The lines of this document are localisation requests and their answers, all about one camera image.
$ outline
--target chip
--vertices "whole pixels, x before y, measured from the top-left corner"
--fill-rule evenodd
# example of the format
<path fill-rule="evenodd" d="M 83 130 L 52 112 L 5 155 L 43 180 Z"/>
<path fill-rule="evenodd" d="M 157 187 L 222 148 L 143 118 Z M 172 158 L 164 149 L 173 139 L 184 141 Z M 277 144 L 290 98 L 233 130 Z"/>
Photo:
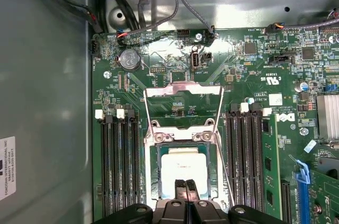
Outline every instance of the chip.
<path fill-rule="evenodd" d="M 302 59 L 313 60 L 315 55 L 314 48 L 302 48 Z"/>
<path fill-rule="evenodd" d="M 263 120 L 263 131 L 264 132 L 270 132 L 270 125 L 268 120 Z"/>
<path fill-rule="evenodd" d="M 273 194 L 270 191 L 266 191 L 266 199 L 270 205 L 273 205 Z"/>
<path fill-rule="evenodd" d="M 233 82 L 233 80 L 234 80 L 234 75 L 232 75 L 232 74 L 226 75 L 226 81 L 227 82 Z"/>
<path fill-rule="evenodd" d="M 256 54 L 255 43 L 253 43 L 253 42 L 245 43 L 245 54 L 246 55 Z"/>
<path fill-rule="evenodd" d="M 271 171 L 271 159 L 265 158 L 265 168 L 266 168 L 268 171 Z"/>

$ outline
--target mounting screw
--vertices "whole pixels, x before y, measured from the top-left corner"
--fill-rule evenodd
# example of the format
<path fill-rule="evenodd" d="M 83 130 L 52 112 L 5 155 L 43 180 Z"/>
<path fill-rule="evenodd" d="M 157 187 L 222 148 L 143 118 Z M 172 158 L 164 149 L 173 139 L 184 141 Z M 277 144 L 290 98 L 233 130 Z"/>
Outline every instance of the mounting screw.
<path fill-rule="evenodd" d="M 181 206 L 181 203 L 179 201 L 174 201 L 174 202 L 172 202 L 172 206 L 179 207 L 179 206 Z"/>
<path fill-rule="evenodd" d="M 205 201 L 200 201 L 198 203 L 201 207 L 206 207 L 207 206 L 207 203 Z"/>
<path fill-rule="evenodd" d="M 142 207 L 140 207 L 140 208 L 137 208 L 137 212 L 146 212 L 146 209 L 145 209 L 145 208 L 142 208 Z"/>
<path fill-rule="evenodd" d="M 104 72 L 104 78 L 109 79 L 111 76 L 112 76 L 112 73 L 110 73 L 109 71 Z"/>
<path fill-rule="evenodd" d="M 235 209 L 235 211 L 236 211 L 237 213 L 240 213 L 240 214 L 244 214 L 244 213 L 245 213 L 245 209 L 244 209 L 244 208 L 241 208 L 241 207 L 237 207 L 237 208 Z"/>
<path fill-rule="evenodd" d="M 201 33 L 197 33 L 195 35 L 195 39 L 198 40 L 198 41 L 201 41 L 202 40 L 202 34 Z"/>

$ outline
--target pcie slot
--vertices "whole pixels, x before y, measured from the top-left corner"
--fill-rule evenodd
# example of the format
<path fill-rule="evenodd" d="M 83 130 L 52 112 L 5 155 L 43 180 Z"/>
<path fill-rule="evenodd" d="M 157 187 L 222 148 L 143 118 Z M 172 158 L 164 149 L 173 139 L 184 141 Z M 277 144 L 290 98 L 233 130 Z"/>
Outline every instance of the pcie slot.
<path fill-rule="evenodd" d="M 298 201 L 300 223 L 310 224 L 308 185 L 302 182 L 298 182 Z"/>
<path fill-rule="evenodd" d="M 264 211 L 264 184 L 263 176 L 263 154 L 262 154 L 262 138 L 261 138 L 261 114 L 252 113 L 251 117 L 251 133 L 252 133 L 252 165 L 254 177 L 254 201 L 255 209 Z"/>
<path fill-rule="evenodd" d="M 290 183 L 281 180 L 282 220 L 292 223 Z"/>
<path fill-rule="evenodd" d="M 110 214 L 110 188 L 109 188 L 109 134 L 108 124 L 101 124 L 101 174 L 102 174 L 102 214 L 107 216 Z"/>
<path fill-rule="evenodd" d="M 131 123 L 132 135 L 132 199 L 133 204 L 139 202 L 139 133 L 138 133 L 138 120 L 137 118 L 129 118 Z"/>

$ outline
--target wire bundle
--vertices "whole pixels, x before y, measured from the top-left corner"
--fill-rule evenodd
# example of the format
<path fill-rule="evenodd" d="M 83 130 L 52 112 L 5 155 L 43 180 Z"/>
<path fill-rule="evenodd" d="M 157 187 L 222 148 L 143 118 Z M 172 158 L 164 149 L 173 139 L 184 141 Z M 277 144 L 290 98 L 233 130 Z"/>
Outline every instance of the wire bundle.
<path fill-rule="evenodd" d="M 87 20 L 96 33 L 101 33 L 102 29 L 94 12 L 87 6 L 73 0 L 52 0 L 58 3 L 68 12 Z"/>

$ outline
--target black chip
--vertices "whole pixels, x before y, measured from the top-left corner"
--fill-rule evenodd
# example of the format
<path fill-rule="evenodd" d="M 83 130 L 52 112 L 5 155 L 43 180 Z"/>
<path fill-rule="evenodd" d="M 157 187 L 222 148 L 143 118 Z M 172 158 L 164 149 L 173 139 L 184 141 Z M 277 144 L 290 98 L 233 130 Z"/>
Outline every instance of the black chip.
<path fill-rule="evenodd" d="M 266 199 L 270 205 L 273 205 L 273 194 L 270 191 L 266 191 Z"/>
<path fill-rule="evenodd" d="M 270 125 L 268 120 L 263 120 L 263 131 L 264 132 L 270 132 Z"/>
<path fill-rule="evenodd" d="M 250 43 L 245 43 L 245 54 L 246 55 L 251 55 L 256 53 L 256 46 L 255 43 L 250 42 Z"/>
<path fill-rule="evenodd" d="M 315 55 L 314 48 L 302 48 L 302 59 L 313 60 Z"/>
<path fill-rule="evenodd" d="M 299 93 L 299 99 L 301 101 L 307 101 L 309 99 L 309 93 Z"/>
<path fill-rule="evenodd" d="M 233 86 L 233 85 L 226 85 L 226 86 L 225 86 L 225 89 L 226 89 L 226 90 L 233 90 L 233 89 L 234 89 L 234 86 Z"/>
<path fill-rule="evenodd" d="M 268 171 L 271 171 L 271 159 L 265 158 L 265 168 L 266 168 Z"/>

